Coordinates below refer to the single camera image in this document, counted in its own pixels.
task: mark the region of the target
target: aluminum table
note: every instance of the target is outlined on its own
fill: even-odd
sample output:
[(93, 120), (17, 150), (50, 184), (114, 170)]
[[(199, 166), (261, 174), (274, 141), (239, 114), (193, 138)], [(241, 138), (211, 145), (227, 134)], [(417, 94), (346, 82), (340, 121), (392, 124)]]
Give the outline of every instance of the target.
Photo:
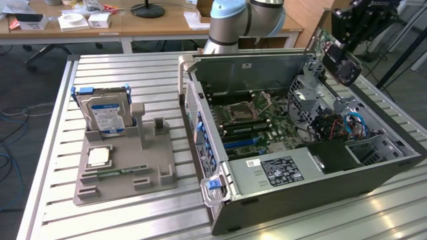
[[(73, 56), (67, 62), (18, 239), (288, 240), (427, 239), (427, 161), (372, 193), (222, 236), (211, 235), (178, 99), (178, 57), (197, 52)], [(346, 87), (328, 80), (342, 96)], [(146, 103), (143, 120), (167, 118), (178, 188), (75, 206), (75, 182), (86, 120), (71, 86), (129, 83)], [(427, 132), (368, 80), (357, 85), (427, 147)]]

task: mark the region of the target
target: black pole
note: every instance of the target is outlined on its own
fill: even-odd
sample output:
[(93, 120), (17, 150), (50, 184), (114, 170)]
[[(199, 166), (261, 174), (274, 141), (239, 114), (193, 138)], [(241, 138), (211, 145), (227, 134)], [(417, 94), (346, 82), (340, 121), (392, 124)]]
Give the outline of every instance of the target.
[(400, 57), (398, 61), (396, 62), (396, 64), (390, 68), (386, 75), (382, 77), (380, 83), (377, 84), (378, 89), (381, 89), (385, 86), (385, 84), (388, 83), (388, 81), (390, 80), (390, 78), (393, 77), (393, 75), (396, 74), (398, 69), (401, 68), (402, 64), (406, 62), (410, 55), (414, 53), (416, 49), (420, 47), (420, 45), (422, 44), (422, 42), (425, 41), (426, 38), (427, 38), (427, 27), (422, 31), (422, 33), (420, 34), (420, 36), (416, 39), (416, 41), (413, 42), (412, 46), (409, 46), (408, 50), (405, 51), (405, 53)]

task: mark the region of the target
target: white box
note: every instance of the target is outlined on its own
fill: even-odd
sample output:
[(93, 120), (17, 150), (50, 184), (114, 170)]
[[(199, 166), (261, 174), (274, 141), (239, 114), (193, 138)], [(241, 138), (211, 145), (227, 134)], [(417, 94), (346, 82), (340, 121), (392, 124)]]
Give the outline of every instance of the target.
[(49, 25), (49, 17), (43, 14), (17, 14), (21, 29), (45, 30)]
[(89, 17), (89, 25), (91, 28), (107, 29), (110, 28), (111, 23), (113, 18), (110, 13), (98, 13)]
[(63, 32), (90, 29), (87, 19), (77, 13), (69, 13), (58, 18), (59, 27)]

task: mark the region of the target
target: wooden desk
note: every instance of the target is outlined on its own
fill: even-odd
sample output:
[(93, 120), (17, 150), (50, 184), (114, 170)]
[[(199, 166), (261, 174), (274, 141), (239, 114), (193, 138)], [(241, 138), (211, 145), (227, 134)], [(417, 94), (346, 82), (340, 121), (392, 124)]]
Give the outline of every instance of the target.
[[(0, 45), (23, 44), (69, 44), (93, 42), (122, 42), (123, 52), (133, 53), (133, 41), (147, 40), (186, 40), (207, 39), (210, 31), (191, 30), (185, 18), (185, 12), (194, 12), (190, 8), (163, 4), (166, 14), (161, 18), (147, 19), (137, 17), (129, 9), (143, 0), (102, 0), (105, 4), (126, 9), (125, 14), (114, 14), (110, 28), (91, 28), (78, 31), (62, 32), (58, 21), (50, 21), (46, 30), (10, 30), (10, 22), (14, 16), (0, 21)], [(186, 0), (167, 0), (195, 7)], [(31, 0), (30, 6), (39, 14), (49, 17), (62, 15), (61, 10), (71, 9), (71, 6), (49, 6), (43, 0)], [(304, 27), (292, 17), (286, 17), (282, 31), (276, 37), (288, 37), (285, 47), (293, 48)]]

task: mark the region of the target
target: gray carpet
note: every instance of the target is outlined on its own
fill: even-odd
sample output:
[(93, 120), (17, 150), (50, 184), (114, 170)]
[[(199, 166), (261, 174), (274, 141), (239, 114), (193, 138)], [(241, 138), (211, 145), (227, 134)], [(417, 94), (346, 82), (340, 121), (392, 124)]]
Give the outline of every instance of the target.
[[(378, 78), (385, 75), (417, 36), (418, 34), (412, 32), (397, 48), (396, 52), (388, 54), (388, 60), (382, 61), (374, 70), (374, 74)], [(162, 48), (162, 44), (158, 44), (157, 41), (141, 43), (139, 45), (153, 51), (159, 51)], [(103, 43), (103, 46), (103, 49), (97, 49), (94, 43), (67, 45), (70, 50), (75, 54), (81, 55), (122, 53), (121, 43)], [(42, 47), (43, 46), (41, 45), (34, 45), (34, 51), (26, 52), (22, 49), (22, 46), (18, 45), (7, 55), (0, 56), (0, 109), (19, 106), (33, 106), (39, 103), (53, 102), (55, 100), (63, 77), (67, 56), (62, 50), (55, 49), (35, 62), (34, 65), (38, 66), (39, 71), (37, 73), (30, 73), (26, 70), (23, 62), (38, 50), (42, 49)], [(193, 43), (186, 43), (185, 50), (193, 50)], [(410, 59), (406, 61), (406, 64), (402, 66), (402, 69), (425, 53), (426, 50), (427, 42), (420, 46)], [(166, 44), (166, 51), (182, 51), (182, 42), (169, 41)], [(366, 65), (373, 68), (376, 62), (368, 63)], [(427, 127), (427, 78), (425, 76), (427, 76), (426, 67), (421, 68), (421, 73), (409, 70), (392, 85), (389, 91), (404, 110), (406, 110), (416, 120), (418, 120), (420, 123)], [(43, 111), (49, 110), (50, 107), (46, 107), (41, 109), (39, 112), (34, 113), (42, 113)], [(17, 116), (11, 117), (10, 119), (23, 121), (26, 118), (23, 116)], [(21, 166), (25, 187), (22, 199), (11, 206), (11, 208), (17, 209), (18, 211), (0, 212), (0, 238), (5, 240), (17, 238), (23, 217), (23, 213), (19, 210), (26, 207), (50, 119), (50, 116), (31, 117), (29, 120), (27, 134), (17, 143), (10, 146), (14, 159)], [(10, 132), (18, 126), (18, 123), (10, 123), (0, 120), (0, 137), (10, 134)], [(7, 170), (7, 167), (0, 169), (0, 177), (5, 176)], [(13, 171), (7, 179), (0, 183), (0, 206), (7, 204), (17, 197), (19, 189), (21, 186), (18, 184), (18, 175), (17, 172)]]

